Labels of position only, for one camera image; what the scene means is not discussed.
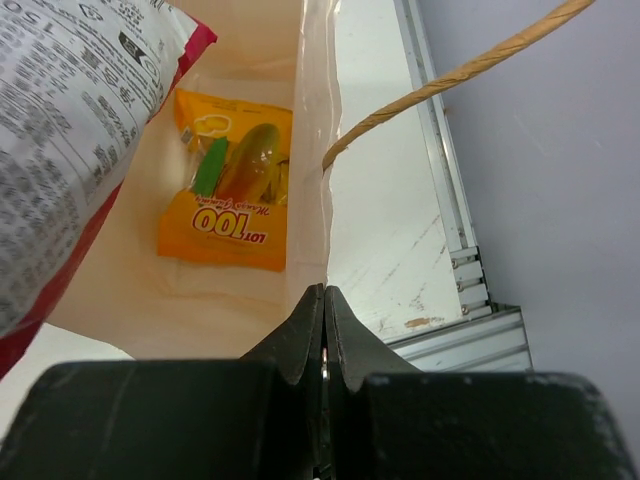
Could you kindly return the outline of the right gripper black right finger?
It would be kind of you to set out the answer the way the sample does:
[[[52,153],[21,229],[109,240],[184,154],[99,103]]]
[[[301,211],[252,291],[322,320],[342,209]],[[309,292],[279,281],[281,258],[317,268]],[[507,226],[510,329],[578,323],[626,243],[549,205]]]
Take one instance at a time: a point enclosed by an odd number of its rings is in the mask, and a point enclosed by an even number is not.
[[[422,372],[328,287],[336,479],[635,479],[601,392],[557,372]]]

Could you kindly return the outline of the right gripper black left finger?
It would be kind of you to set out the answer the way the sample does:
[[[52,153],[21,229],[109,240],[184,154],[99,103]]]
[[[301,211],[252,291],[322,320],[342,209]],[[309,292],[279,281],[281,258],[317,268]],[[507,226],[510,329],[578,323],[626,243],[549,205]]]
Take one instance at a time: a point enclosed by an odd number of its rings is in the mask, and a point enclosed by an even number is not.
[[[324,289],[235,360],[57,364],[1,447],[5,479],[309,479]]]

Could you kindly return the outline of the pink snack bag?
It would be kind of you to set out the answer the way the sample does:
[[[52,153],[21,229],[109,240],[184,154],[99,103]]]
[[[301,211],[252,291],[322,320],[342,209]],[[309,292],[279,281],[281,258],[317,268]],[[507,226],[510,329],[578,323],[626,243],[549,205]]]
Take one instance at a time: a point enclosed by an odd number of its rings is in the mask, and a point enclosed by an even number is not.
[[[143,131],[216,34],[165,1],[1,5],[1,369],[109,214]]]

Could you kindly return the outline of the white paper bag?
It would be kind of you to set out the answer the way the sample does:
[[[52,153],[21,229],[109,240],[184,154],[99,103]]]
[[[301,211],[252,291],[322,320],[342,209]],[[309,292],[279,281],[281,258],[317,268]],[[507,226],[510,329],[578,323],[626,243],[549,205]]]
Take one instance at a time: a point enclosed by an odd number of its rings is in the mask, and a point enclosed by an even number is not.
[[[329,258],[327,170],[358,138],[432,96],[458,86],[528,48],[586,8],[567,1],[452,72],[338,130],[334,1],[190,1],[180,8],[216,34],[145,127],[118,196],[62,299],[89,336],[136,357],[203,356],[214,328],[279,318],[306,287],[325,279]],[[169,264],[150,253],[155,206],[172,183],[164,165],[178,157],[168,111],[178,84],[220,68],[262,87],[268,76],[289,85],[293,109],[293,198],[287,213],[286,265],[280,274],[238,270],[208,276],[201,291],[167,284]]]

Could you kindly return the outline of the orange Lot 100 gummy bag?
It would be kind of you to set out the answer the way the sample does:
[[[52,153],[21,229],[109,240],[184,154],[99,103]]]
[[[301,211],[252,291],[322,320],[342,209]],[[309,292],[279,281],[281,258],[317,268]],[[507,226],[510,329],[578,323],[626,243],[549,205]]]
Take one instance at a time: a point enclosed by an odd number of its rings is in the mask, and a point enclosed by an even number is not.
[[[158,254],[283,271],[292,112],[179,89],[174,120],[190,159],[160,218]]]

